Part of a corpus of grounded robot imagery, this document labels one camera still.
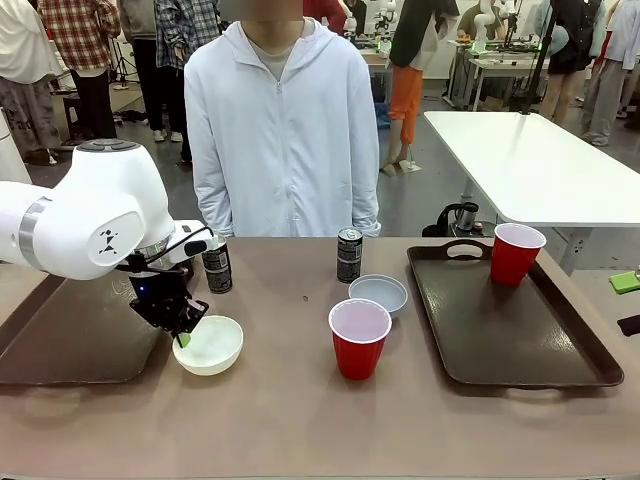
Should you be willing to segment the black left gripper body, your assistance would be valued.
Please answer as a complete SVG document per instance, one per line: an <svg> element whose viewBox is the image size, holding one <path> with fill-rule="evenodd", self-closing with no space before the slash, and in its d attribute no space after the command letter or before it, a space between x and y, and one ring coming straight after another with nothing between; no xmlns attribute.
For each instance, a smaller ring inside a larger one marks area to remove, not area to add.
<svg viewBox="0 0 640 480"><path fill-rule="evenodd" d="M173 336L190 333L194 328L192 295L187 281L188 269L174 268L164 273L130 276L136 295L131 308L150 325Z"/></svg>

